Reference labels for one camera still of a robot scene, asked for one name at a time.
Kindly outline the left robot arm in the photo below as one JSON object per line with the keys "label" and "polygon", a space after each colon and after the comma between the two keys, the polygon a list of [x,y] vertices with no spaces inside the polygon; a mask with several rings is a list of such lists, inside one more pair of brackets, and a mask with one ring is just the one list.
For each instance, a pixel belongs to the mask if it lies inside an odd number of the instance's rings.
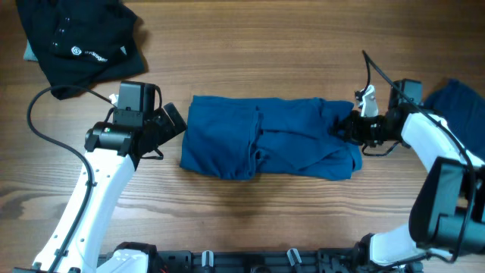
{"label": "left robot arm", "polygon": [[48,242],[29,272],[166,272],[153,244],[125,242],[103,264],[99,253],[107,227],[125,186],[139,162],[162,160],[161,145],[187,129],[176,107],[163,104],[161,89],[151,83],[123,81],[106,118],[90,128],[85,153],[39,132],[38,137],[72,152],[83,164],[80,176]]}

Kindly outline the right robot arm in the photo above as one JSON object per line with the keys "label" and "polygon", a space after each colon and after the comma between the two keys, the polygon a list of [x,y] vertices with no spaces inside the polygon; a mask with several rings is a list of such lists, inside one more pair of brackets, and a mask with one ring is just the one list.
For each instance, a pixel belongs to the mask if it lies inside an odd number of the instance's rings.
{"label": "right robot arm", "polygon": [[408,223],[371,234],[360,245],[366,260],[356,268],[397,271],[424,259],[453,263],[484,253],[484,162],[451,132],[446,119],[419,103],[421,85],[413,80],[391,84],[388,111],[380,115],[368,84],[355,92],[358,109],[333,126],[340,139],[363,148],[392,140],[414,150],[427,177]]}

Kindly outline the blue polo shirt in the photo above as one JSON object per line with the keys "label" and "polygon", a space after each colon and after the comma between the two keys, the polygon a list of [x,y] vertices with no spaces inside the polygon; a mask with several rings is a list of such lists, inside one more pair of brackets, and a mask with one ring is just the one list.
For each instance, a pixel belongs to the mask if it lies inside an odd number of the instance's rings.
{"label": "blue polo shirt", "polygon": [[352,109],[321,98],[194,96],[180,167],[225,180],[259,173],[349,179],[362,168],[361,152],[330,131]]}

